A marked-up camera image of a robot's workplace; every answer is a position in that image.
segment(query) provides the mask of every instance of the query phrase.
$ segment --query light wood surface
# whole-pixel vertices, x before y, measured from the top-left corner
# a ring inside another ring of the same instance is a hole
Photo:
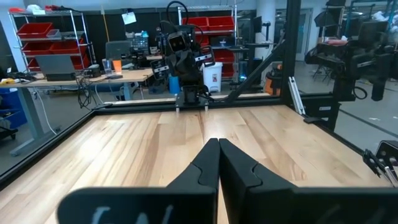
[[[359,155],[285,106],[97,116],[0,192],[1,223],[56,223],[69,192],[166,186],[210,138],[227,138],[298,186],[375,187]],[[222,194],[219,223],[227,223]]]
[[[242,94],[239,96],[239,98],[247,98],[247,97],[254,97],[254,96],[269,96],[270,94],[268,93],[248,93],[248,94]],[[217,96],[211,96],[213,99],[222,99],[226,97],[227,95],[217,95]],[[150,100],[127,100],[127,101],[117,101],[117,102],[105,102],[105,103],[111,103],[114,105],[127,105],[127,104],[134,104],[134,103],[159,103],[159,102],[173,102],[175,101],[175,98],[160,98],[160,99],[150,99]]]
[[[125,82],[144,82],[147,80],[149,77],[151,77],[152,74],[152,69],[151,68],[146,68],[143,70],[123,70],[122,71],[122,76],[123,78],[115,79],[115,80],[104,80],[102,81],[103,83],[125,83]],[[35,76],[38,79],[43,78],[42,73],[38,73]],[[102,80],[105,78],[105,75],[102,75],[97,78],[91,78],[90,80],[95,82],[98,80]],[[37,80],[29,84],[12,84],[12,85],[0,85],[0,88],[17,88],[17,87],[38,87],[38,86],[68,86],[68,85],[76,85],[76,81],[53,81],[53,82],[48,82],[47,80]]]

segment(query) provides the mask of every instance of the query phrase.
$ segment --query black metal frame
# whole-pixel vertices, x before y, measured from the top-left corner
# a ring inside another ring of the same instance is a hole
[[[262,64],[253,72],[252,75],[235,91],[233,91],[227,98],[223,100],[216,100],[215,102],[209,102],[208,108],[234,108],[234,107],[247,107],[247,106],[272,106],[272,105],[287,105],[292,107],[292,97],[290,95],[288,79],[294,76],[295,68],[295,51],[289,49],[296,49],[297,47],[297,35],[299,28],[299,15],[300,15],[301,0],[288,0],[287,1],[287,27],[286,27],[286,38],[283,44],[276,47],[274,53],[282,54],[284,53],[284,69],[282,78],[282,89],[280,96],[256,96],[256,97],[245,97],[238,98],[245,88],[249,87],[251,83],[256,79],[258,75],[272,62],[274,56],[268,57]],[[311,104],[314,101],[328,100],[333,102],[332,94],[317,94],[317,95],[303,95],[303,102],[308,102]],[[180,110],[197,110],[204,109],[203,105],[191,106],[189,108],[181,108]],[[20,163],[11,167],[7,172],[0,175],[0,190],[9,185],[13,180],[18,178],[27,169],[32,167],[36,162],[41,160],[50,151],[55,149],[59,144],[61,144],[66,138],[71,136],[75,131],[86,124],[91,118],[99,115],[108,114],[126,114],[126,113],[148,113],[148,112],[162,112],[162,111],[175,111],[176,105],[174,101],[164,101],[156,103],[131,103],[123,105],[101,105],[90,111],[86,116],[79,119],[76,123],[72,124],[69,128],[65,129],[58,135],[54,136],[52,139],[40,145],[31,155],[27,156]],[[337,118],[336,110],[331,110],[333,119]],[[347,140],[341,138],[339,135],[333,132],[334,124],[325,124],[322,120],[314,122],[315,125],[320,127],[322,130],[326,131],[328,134],[332,135],[337,140],[341,141],[343,144],[347,145],[352,150],[362,152],[360,148],[349,143]],[[325,127],[325,125],[332,127],[332,131]]]

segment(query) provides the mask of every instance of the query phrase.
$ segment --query blue container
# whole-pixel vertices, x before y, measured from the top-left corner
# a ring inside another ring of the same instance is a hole
[[[0,110],[0,114],[5,114],[8,112],[13,113],[12,115],[4,118],[11,123],[10,129],[16,129],[26,124],[27,120],[25,117],[25,113],[22,110]]]
[[[22,110],[21,101],[18,97],[18,91],[0,93],[0,96],[2,98],[2,108]]]
[[[169,77],[169,92],[171,94],[180,93],[180,83],[178,82],[178,77]]]

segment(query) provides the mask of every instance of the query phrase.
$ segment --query white trash can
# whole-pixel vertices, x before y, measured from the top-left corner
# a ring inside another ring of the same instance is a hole
[[[210,92],[221,92],[221,71],[222,62],[216,62],[210,67],[203,67],[203,82],[209,88]]]

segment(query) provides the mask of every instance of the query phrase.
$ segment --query monitor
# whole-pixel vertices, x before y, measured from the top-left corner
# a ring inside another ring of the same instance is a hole
[[[359,30],[358,42],[363,47],[368,47],[379,42],[381,40],[381,34],[386,32],[387,27],[387,21],[363,22]]]
[[[262,30],[262,17],[258,16],[253,19],[254,33],[261,33]]]
[[[122,56],[127,56],[130,54],[131,41],[130,40],[120,40],[120,41],[110,41],[106,43],[106,59],[122,59]]]
[[[43,75],[75,74],[70,55],[38,55],[35,56]]]

